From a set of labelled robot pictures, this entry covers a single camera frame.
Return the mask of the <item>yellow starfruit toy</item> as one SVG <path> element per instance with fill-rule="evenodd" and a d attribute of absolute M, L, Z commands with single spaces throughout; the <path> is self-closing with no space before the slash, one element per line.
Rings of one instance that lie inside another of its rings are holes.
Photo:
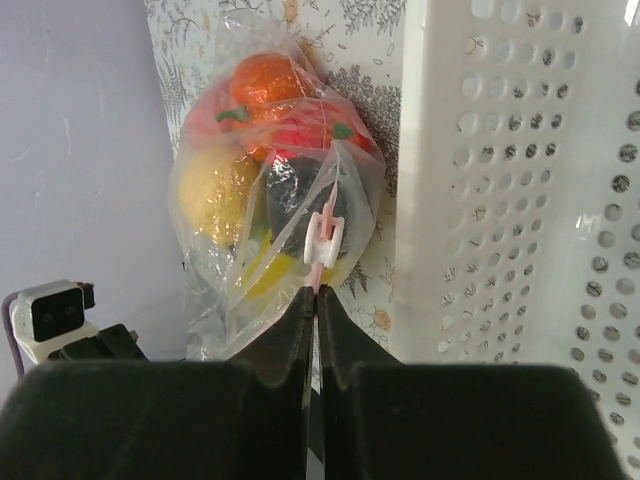
<path fill-rule="evenodd" d="M 255 258 L 241 275 L 240 286 L 248 288 L 246 295 L 249 298 L 269 293 L 281 280 L 291 277 L 294 269 L 299 266 L 297 259 L 281 252 L 271 256 L 270 250 L 269 241 L 263 243 Z"/>

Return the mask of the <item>orange pumpkin toy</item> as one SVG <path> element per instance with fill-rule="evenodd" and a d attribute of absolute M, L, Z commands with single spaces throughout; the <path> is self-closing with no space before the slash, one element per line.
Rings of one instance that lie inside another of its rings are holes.
<path fill-rule="evenodd" d="M 317 98 L 322 90 L 315 74 L 290 57 L 260 53 L 244 59 L 229 84 L 232 108 L 216 119 L 232 121 L 234 129 L 246 129 L 279 120 L 302 98 Z"/>

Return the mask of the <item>pink peach toy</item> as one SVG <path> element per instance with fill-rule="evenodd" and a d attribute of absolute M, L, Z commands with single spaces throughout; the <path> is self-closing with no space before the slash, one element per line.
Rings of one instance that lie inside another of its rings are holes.
<path fill-rule="evenodd" d="M 184 122 L 184 137 L 188 144 L 200 149 L 213 137 L 232 130 L 233 120 L 217 120 L 219 114 L 235 110 L 238 103 L 230 93 L 230 80 L 223 79 L 209 86 L 191 107 Z"/>

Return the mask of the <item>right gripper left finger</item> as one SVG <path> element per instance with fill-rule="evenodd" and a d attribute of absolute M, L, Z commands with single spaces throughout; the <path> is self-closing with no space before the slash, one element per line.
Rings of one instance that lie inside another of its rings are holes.
<path fill-rule="evenodd" d="M 224 362 L 53 360 L 1 412 L 5 479 L 301 479 L 315 296 Z"/>

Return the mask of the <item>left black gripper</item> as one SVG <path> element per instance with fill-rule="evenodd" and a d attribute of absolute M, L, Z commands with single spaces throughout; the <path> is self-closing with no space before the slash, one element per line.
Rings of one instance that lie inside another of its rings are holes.
<path fill-rule="evenodd" d="M 137 334 L 123 324 L 100 330 L 96 335 L 76 340 L 53 351 L 48 360 L 145 360 L 148 358 L 137 344 Z"/>

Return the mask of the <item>yellow lemon toy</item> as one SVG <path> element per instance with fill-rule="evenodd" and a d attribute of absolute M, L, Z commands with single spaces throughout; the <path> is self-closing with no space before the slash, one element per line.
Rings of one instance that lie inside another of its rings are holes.
<path fill-rule="evenodd" d="M 178 174 L 180 207 L 195 231 L 219 247 L 235 244 L 260 164 L 244 150 L 212 146 L 195 153 Z"/>

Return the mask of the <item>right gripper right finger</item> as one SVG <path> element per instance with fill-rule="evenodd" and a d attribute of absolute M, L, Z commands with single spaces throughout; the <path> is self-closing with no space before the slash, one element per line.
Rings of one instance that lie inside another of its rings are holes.
<path fill-rule="evenodd" d="M 620 479 L 591 395 L 551 365 L 403 364 L 317 295 L 329 479 Z"/>

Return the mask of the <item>clear zip top bag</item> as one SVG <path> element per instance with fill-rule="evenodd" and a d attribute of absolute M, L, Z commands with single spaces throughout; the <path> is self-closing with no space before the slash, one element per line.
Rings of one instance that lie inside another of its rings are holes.
<path fill-rule="evenodd" d="M 332 286 L 348 277 L 373 234 L 385 173 L 353 103 L 275 22 L 226 13 L 214 52 L 168 195 L 186 356 L 200 361 L 241 350 L 313 275 Z"/>

